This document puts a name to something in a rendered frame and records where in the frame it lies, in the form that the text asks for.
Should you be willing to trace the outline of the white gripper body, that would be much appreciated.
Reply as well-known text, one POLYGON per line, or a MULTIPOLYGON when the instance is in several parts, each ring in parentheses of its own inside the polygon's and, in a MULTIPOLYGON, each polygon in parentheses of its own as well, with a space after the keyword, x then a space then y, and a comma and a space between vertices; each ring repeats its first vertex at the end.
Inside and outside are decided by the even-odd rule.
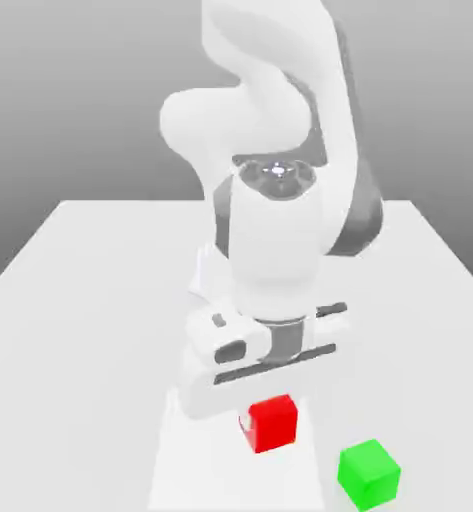
POLYGON ((284 363, 213 368, 188 347, 181 357, 180 404, 189 418, 205 419, 278 395, 297 395, 314 383, 325 362, 336 354, 337 345, 328 343, 284 363))

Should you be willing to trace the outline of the small red cube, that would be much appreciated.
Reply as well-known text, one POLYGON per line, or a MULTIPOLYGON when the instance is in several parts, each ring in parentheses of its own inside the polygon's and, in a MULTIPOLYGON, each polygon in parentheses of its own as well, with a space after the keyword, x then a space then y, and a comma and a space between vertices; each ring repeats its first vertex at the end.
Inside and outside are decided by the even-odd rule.
POLYGON ((292 444, 296 440, 298 409, 289 394, 252 404, 239 414, 240 428, 256 454, 292 444))

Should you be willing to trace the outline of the small green cube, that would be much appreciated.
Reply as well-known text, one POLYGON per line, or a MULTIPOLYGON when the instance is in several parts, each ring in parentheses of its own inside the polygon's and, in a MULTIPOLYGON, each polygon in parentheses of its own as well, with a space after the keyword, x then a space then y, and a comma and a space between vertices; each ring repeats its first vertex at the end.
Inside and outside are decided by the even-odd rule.
POLYGON ((340 452, 337 481, 359 512, 394 500, 400 476, 401 467, 376 439, 340 452))

